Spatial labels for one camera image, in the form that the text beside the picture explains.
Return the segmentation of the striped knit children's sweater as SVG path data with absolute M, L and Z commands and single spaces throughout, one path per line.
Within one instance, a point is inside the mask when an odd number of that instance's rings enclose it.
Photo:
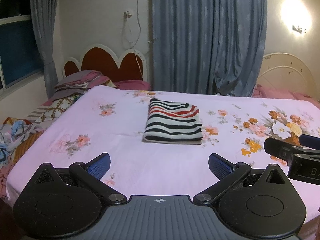
M 195 105 L 151 99 L 143 140 L 160 144 L 202 143 L 202 124 Z

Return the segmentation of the patterned cushion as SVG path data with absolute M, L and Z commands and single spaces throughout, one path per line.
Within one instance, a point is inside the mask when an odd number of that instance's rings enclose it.
M 27 120 L 35 123 L 55 121 L 67 111 L 82 95 L 73 94 L 66 98 L 55 100 L 51 105 L 42 105 L 27 115 Z

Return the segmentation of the pink floral bed sheet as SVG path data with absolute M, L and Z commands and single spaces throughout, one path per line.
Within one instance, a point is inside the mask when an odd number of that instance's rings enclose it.
M 146 141 L 152 99 L 193 105 L 202 124 L 202 142 Z M 287 171 L 285 161 L 264 151 L 264 142 L 274 137 L 298 144 L 303 133 L 319 135 L 319 109 L 306 101 L 97 86 L 54 121 L 17 162 L 7 178 L 7 198 L 14 204 L 42 163 L 68 167 L 104 152 L 111 157 L 111 167 L 102 181 L 126 196 L 194 196 L 216 182 L 208 168 L 212 153 L 232 163 L 253 168 L 275 163 Z

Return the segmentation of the pink bedding on far bed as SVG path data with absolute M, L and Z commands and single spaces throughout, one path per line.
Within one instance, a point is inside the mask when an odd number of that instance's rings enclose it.
M 257 85 L 253 90 L 253 98 L 268 98 L 268 99 L 295 99 L 309 101 L 311 103 L 319 103 L 319 100 L 307 94 L 292 92 L 285 89 L 276 89 Z

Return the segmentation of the cream arched headboard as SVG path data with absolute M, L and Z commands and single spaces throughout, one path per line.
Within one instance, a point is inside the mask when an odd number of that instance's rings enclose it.
M 314 98 L 318 96 L 316 81 L 308 66 L 288 53 L 264 55 L 256 84 L 304 93 Z

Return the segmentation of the magenta pillow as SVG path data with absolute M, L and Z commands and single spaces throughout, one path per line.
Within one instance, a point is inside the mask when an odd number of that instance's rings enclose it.
M 114 82 L 114 85 L 121 90 L 150 90 L 150 84 L 143 80 L 126 80 Z

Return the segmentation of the red heart-shaped headboard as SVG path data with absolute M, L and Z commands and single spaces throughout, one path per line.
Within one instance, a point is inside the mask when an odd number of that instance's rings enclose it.
M 146 59 L 136 49 L 128 49 L 120 56 L 103 44 L 91 45 L 80 60 L 70 57 L 63 67 L 63 75 L 96 70 L 114 82 L 148 79 Z

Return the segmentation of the dark window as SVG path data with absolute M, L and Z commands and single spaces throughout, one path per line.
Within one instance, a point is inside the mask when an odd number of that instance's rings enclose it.
M 1 89 L 42 72 L 30 0 L 1 0 Z

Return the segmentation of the blue-grey window curtain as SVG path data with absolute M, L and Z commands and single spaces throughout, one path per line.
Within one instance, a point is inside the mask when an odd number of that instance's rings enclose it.
M 44 84 L 48 98 L 54 94 L 58 83 L 53 59 L 53 36 L 57 0 L 30 0 L 31 20 L 36 45 L 43 62 Z

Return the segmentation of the wall lamp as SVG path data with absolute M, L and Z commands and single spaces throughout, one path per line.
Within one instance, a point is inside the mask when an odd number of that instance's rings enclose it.
M 305 34 L 306 33 L 306 28 L 301 27 L 300 25 L 293 25 L 292 26 L 292 30 L 296 31 L 296 32 L 298 32 L 300 34 Z

